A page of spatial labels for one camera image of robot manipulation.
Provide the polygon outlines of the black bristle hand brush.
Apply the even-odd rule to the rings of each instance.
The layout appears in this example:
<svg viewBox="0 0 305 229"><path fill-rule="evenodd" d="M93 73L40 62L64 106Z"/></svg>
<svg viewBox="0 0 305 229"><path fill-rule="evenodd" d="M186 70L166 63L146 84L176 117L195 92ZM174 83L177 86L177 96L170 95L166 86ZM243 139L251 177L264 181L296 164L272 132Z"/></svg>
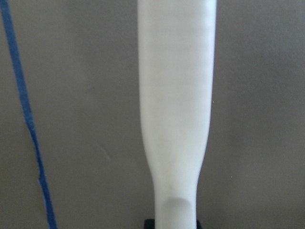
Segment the black bristle hand brush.
<svg viewBox="0 0 305 229"><path fill-rule="evenodd" d="M157 229L197 227L196 194L212 103L214 0L138 1L143 143Z"/></svg>

